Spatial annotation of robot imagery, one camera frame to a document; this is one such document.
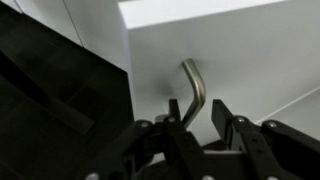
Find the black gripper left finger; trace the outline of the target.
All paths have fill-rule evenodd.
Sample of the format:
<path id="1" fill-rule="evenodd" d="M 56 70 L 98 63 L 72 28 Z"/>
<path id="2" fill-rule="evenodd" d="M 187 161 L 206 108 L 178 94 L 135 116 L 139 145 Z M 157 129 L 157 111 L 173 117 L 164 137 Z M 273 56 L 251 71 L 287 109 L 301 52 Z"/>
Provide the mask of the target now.
<path id="1" fill-rule="evenodd" d="M 193 134 L 181 123 L 178 101 L 169 100 L 169 114 L 153 124 L 138 120 L 84 166 L 84 180 L 136 180 L 158 153 L 168 170 L 161 180 L 213 178 L 210 163 Z"/>

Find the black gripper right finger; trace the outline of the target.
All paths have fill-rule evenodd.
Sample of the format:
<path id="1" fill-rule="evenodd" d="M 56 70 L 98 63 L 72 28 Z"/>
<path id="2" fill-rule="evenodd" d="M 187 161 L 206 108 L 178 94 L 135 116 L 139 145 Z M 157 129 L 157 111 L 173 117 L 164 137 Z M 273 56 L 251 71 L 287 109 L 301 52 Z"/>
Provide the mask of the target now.
<path id="1" fill-rule="evenodd" d="M 254 180 L 320 180 L 320 141 L 277 120 L 255 125 L 220 99 L 211 120 L 229 150 L 241 151 Z"/>

